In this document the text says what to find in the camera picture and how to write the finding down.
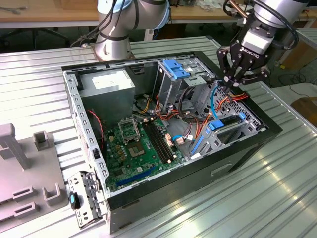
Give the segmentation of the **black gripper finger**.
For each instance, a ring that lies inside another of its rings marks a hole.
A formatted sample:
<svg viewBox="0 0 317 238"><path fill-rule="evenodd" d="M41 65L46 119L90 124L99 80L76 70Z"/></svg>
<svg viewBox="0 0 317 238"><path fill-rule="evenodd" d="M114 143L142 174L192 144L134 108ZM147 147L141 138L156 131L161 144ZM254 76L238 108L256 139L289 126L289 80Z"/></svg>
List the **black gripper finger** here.
<svg viewBox="0 0 317 238"><path fill-rule="evenodd" d="M223 90L230 91L233 87L234 80L233 80L233 69L231 68L229 61L228 61L228 54L230 53L229 46L221 46L217 50L217 58L219 62L220 69L222 70L224 77L222 79Z"/></svg>
<svg viewBox="0 0 317 238"><path fill-rule="evenodd" d="M269 79L270 70L267 66L263 66L256 73L246 74L246 71L241 69L233 79L233 86L238 87L239 85L248 85L259 81Z"/></svg>

